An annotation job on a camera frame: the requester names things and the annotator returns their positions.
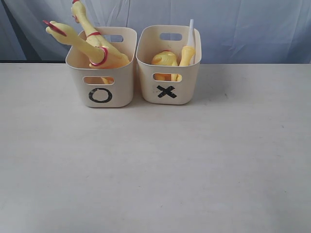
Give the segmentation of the rubber chicken bins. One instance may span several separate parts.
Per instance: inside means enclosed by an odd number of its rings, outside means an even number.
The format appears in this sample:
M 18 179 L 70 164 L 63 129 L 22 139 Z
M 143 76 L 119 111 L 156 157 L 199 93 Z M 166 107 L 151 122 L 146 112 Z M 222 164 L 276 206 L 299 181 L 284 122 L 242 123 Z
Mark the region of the rubber chicken bins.
M 47 27 L 46 32 L 56 41 L 64 45 L 70 45 L 84 55 L 90 61 L 90 67 L 102 66 L 107 60 L 107 48 L 104 48 L 97 37 L 83 40 L 77 32 L 69 25 L 56 21 L 43 21 Z

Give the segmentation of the whole rubber chicken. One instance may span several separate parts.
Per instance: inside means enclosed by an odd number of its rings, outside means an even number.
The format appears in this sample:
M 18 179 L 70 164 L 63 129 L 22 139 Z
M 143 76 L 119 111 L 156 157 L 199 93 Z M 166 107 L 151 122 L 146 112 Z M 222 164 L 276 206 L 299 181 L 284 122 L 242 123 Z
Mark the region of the whole rubber chicken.
M 115 48 L 112 44 L 110 44 L 95 27 L 89 22 L 86 16 L 86 9 L 85 6 L 79 1 L 74 0 L 72 2 L 71 12 L 75 21 L 79 23 L 85 34 L 86 40 L 92 37 L 97 37 L 104 48 L 107 48 L 107 60 L 106 62 L 99 67 L 90 67 L 93 69 L 112 69 L 112 68 L 119 68 L 129 64 L 128 57 L 121 53 L 117 48 Z

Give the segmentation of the cream bin marked X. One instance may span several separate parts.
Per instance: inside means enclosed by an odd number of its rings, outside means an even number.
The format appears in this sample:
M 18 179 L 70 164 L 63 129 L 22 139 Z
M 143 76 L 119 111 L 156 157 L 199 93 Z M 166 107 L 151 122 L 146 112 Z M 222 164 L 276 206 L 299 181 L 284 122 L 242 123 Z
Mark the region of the cream bin marked X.
M 195 54 L 188 66 L 153 65 L 153 57 L 163 51 L 182 59 L 182 49 L 193 46 Z M 156 104 L 186 104 L 194 94 L 202 59 L 200 33 L 193 26 L 153 25 L 145 28 L 136 53 L 140 86 L 144 99 Z

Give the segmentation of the cream bin marked O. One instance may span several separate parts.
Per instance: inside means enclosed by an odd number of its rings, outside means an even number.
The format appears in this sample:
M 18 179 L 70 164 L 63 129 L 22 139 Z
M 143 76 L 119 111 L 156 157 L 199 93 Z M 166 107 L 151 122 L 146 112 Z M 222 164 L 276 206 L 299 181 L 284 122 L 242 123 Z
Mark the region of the cream bin marked O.
M 111 44 L 124 53 L 130 63 L 115 69 L 91 69 L 89 59 L 72 47 L 66 57 L 66 64 L 76 85 L 78 95 L 85 106 L 94 108 L 123 107 L 134 95 L 136 72 L 137 33 L 126 27 L 97 27 L 102 35 L 119 35 L 121 42 Z

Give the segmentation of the white backdrop cloth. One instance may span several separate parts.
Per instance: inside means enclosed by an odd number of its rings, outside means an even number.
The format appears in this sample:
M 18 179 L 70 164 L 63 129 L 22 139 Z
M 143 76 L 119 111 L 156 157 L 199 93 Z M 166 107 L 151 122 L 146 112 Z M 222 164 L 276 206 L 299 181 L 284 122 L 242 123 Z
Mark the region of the white backdrop cloth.
M 188 25 L 200 32 L 202 63 L 297 63 L 311 61 L 308 0 L 86 0 L 95 26 L 130 27 L 141 33 L 158 24 Z M 69 47 L 45 32 L 54 20 L 81 31 L 70 0 L 3 0 L 2 61 L 61 62 Z

